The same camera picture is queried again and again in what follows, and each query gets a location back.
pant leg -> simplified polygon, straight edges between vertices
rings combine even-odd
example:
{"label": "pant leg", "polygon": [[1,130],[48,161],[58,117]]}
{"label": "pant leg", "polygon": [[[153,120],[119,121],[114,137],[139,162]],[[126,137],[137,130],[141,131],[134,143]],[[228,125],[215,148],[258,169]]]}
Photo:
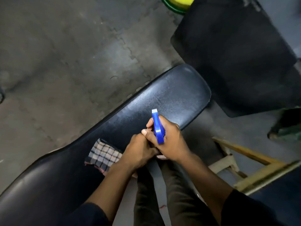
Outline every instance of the pant leg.
{"label": "pant leg", "polygon": [[134,226],[164,226],[153,177],[146,167],[137,170],[138,191],[134,206]]}
{"label": "pant leg", "polygon": [[207,205],[190,188],[171,160],[157,160],[166,184],[172,226],[218,226]]}

blue object with white tip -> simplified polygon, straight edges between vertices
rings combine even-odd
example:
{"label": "blue object with white tip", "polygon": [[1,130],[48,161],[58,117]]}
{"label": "blue object with white tip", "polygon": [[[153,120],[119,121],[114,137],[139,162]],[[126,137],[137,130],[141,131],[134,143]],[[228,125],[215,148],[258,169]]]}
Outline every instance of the blue object with white tip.
{"label": "blue object with white tip", "polygon": [[153,115],[153,131],[157,138],[157,142],[158,144],[164,143],[165,129],[163,128],[163,125],[160,122],[158,110],[152,109],[151,112]]}

floor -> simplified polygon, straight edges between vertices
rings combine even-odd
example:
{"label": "floor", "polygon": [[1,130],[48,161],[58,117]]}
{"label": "floor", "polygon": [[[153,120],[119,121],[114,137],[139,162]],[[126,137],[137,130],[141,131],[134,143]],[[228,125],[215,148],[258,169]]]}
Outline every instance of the floor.
{"label": "floor", "polygon": [[[32,162],[72,142],[165,70],[182,63],[170,44],[181,17],[160,0],[0,0],[0,193]],[[300,143],[270,141],[280,111],[229,118],[213,101],[183,134],[207,164],[215,135],[285,162]],[[236,156],[250,174],[261,167]],[[149,165],[159,206],[165,184]],[[234,177],[220,174],[230,184]],[[133,224],[132,179],[114,225]],[[170,225],[168,209],[160,210]]]}

person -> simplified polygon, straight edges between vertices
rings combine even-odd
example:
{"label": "person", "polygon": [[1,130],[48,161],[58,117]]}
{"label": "person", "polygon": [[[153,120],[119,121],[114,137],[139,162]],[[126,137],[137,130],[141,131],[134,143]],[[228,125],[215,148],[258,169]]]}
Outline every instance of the person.
{"label": "person", "polygon": [[[166,132],[164,144],[157,143],[151,118],[146,129],[133,135],[121,159],[112,165],[95,192],[60,225],[111,225],[130,177],[137,171],[134,226],[163,226],[153,179],[144,167],[159,151],[168,158],[157,161],[166,183],[172,226],[281,225],[271,209],[233,189],[192,153],[177,124],[159,117]],[[185,182],[175,162],[186,170],[205,203]]]}

green rim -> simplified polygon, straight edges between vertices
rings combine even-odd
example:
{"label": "green rim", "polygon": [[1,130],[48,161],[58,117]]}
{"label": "green rim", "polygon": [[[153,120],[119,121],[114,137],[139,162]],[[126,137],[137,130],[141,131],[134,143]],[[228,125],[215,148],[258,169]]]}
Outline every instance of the green rim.
{"label": "green rim", "polygon": [[175,13],[178,13],[181,15],[184,15],[186,13],[186,10],[184,10],[178,6],[175,6],[174,4],[170,3],[170,1],[168,1],[168,0],[162,0],[162,2],[165,4],[165,6],[167,8],[169,8],[171,11],[173,11]]}

